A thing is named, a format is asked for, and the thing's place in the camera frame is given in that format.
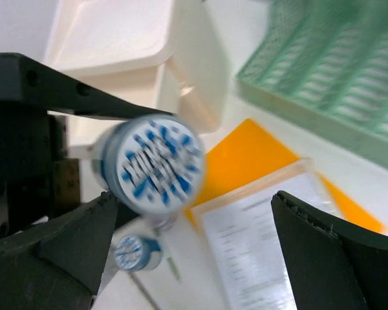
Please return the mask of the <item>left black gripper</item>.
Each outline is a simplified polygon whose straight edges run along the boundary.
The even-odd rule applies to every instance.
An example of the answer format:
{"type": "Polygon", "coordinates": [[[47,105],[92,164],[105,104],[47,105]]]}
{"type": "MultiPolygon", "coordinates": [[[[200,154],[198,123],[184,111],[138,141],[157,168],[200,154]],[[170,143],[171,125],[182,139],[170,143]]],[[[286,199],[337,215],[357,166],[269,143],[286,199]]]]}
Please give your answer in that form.
{"type": "Polygon", "coordinates": [[[137,118],[135,105],[16,53],[0,53],[0,239],[81,203],[79,161],[68,157],[68,115],[137,118]]]}

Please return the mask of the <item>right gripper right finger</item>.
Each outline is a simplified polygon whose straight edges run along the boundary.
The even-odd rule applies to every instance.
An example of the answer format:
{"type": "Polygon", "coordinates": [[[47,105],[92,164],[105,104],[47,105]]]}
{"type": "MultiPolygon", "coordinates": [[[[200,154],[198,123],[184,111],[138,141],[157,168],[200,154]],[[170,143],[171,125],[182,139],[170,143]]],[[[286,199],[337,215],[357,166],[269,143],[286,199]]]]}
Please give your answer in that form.
{"type": "Polygon", "coordinates": [[[271,206],[298,309],[388,309],[388,236],[285,191],[271,206]]]}

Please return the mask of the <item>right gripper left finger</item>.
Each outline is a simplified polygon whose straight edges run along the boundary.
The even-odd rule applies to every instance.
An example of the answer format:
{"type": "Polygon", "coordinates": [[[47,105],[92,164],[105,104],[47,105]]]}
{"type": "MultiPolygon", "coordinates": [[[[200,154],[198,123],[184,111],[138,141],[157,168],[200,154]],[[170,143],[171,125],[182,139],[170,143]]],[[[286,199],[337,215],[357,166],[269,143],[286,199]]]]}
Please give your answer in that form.
{"type": "Polygon", "coordinates": [[[117,213],[110,192],[0,240],[0,309],[90,309],[117,213]]]}

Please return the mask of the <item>green-tipped white pen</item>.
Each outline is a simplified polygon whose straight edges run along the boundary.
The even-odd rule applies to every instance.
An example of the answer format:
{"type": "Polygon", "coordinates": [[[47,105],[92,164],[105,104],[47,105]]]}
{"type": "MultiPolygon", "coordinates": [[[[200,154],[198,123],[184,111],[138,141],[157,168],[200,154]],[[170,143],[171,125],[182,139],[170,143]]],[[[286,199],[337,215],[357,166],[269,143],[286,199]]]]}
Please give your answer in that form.
{"type": "Polygon", "coordinates": [[[167,245],[167,242],[166,242],[164,235],[162,234],[162,231],[159,228],[154,228],[153,233],[154,233],[156,239],[158,240],[158,242],[162,248],[163,256],[164,256],[164,258],[169,266],[169,269],[170,269],[172,275],[174,276],[176,281],[181,282],[181,275],[179,273],[179,270],[177,268],[177,265],[176,265],[174,259],[171,256],[171,251],[167,245]]]}

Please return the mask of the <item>white plastic drawer unit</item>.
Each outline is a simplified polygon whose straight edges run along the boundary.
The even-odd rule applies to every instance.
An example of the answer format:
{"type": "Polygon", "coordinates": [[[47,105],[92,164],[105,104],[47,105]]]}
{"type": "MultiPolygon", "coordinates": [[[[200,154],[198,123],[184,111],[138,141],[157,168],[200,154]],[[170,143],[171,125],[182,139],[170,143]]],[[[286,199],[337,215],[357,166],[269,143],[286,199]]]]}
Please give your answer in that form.
{"type": "Polygon", "coordinates": [[[200,134],[221,126],[229,64],[202,1],[59,1],[44,62],[200,134]]]}

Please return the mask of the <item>clear mesh document pouch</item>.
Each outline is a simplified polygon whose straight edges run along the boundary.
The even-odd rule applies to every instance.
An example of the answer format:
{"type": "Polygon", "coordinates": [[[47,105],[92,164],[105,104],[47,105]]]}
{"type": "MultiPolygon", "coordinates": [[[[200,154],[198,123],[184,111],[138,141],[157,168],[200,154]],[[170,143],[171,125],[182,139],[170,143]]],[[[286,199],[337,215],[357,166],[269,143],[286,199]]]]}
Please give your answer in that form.
{"type": "Polygon", "coordinates": [[[272,214],[271,200],[278,191],[343,216],[310,158],[191,210],[226,309],[296,308],[272,214]]]}

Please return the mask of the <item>orange paper folder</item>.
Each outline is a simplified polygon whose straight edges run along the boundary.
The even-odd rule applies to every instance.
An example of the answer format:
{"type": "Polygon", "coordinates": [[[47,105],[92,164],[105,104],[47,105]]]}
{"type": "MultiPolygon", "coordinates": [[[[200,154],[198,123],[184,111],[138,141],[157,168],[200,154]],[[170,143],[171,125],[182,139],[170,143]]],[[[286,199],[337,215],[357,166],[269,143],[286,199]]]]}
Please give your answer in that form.
{"type": "MultiPolygon", "coordinates": [[[[208,202],[299,159],[254,120],[244,120],[205,156],[204,185],[193,203],[208,202]]],[[[326,177],[321,177],[338,209],[353,224],[383,234],[385,225],[352,200],[326,177]]]]}

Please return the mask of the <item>green four-slot file organizer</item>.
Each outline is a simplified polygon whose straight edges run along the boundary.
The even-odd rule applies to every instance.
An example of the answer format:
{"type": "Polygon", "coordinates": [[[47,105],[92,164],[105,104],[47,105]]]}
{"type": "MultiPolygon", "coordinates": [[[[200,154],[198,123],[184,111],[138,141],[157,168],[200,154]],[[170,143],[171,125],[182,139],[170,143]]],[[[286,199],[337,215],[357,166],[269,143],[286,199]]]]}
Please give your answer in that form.
{"type": "Polygon", "coordinates": [[[388,1],[274,1],[242,96],[388,169],[388,1]]]}

